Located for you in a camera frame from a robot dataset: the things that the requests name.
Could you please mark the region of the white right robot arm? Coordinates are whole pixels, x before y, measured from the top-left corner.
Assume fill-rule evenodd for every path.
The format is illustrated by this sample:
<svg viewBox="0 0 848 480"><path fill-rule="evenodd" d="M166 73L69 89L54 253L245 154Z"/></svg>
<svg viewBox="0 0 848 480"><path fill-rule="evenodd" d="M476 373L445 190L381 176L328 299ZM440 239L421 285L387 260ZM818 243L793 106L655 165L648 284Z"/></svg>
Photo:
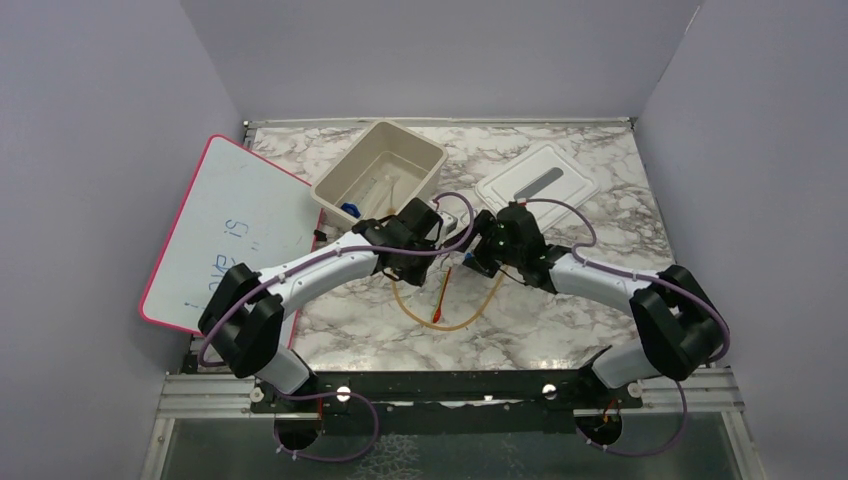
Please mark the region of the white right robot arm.
<svg viewBox="0 0 848 480"><path fill-rule="evenodd" d="M487 277L517 270L525 285L551 294L582 297L630 315L638 337L608 347L581 368L579 398L600 407L617 388L665 376L686 379L697 367L727 354L726 321L686 268L627 270L546 241L528 208L512 202L497 213L480 211L471 226L450 238L465 265Z"/></svg>

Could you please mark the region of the brown test tube brush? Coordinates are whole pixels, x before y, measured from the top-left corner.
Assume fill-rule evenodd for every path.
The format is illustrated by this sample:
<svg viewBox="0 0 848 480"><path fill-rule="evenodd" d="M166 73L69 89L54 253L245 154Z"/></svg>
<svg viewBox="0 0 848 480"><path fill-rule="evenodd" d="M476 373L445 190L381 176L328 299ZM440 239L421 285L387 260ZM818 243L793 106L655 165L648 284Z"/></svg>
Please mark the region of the brown test tube brush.
<svg viewBox="0 0 848 480"><path fill-rule="evenodd" d="M397 184L398 177L394 175L387 175L386 182L388 184L388 194L387 194L387 202L386 202L386 215L392 215L395 213L396 209L394 207L394 190Z"/></svg>

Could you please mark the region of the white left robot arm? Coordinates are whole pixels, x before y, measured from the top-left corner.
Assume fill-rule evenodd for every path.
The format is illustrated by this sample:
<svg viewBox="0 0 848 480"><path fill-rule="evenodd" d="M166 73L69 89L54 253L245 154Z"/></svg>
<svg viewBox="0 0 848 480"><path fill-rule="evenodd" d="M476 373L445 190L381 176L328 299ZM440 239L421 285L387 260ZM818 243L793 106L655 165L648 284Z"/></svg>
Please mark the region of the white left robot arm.
<svg viewBox="0 0 848 480"><path fill-rule="evenodd" d="M361 219L336 241L276 267L230 267L198 322L204 340L199 365L225 366L236 377L255 377L276 388L285 407L313 401L307 363L282 340L290 315L331 290L372 275L420 286L454 217L413 199L399 212Z"/></svg>

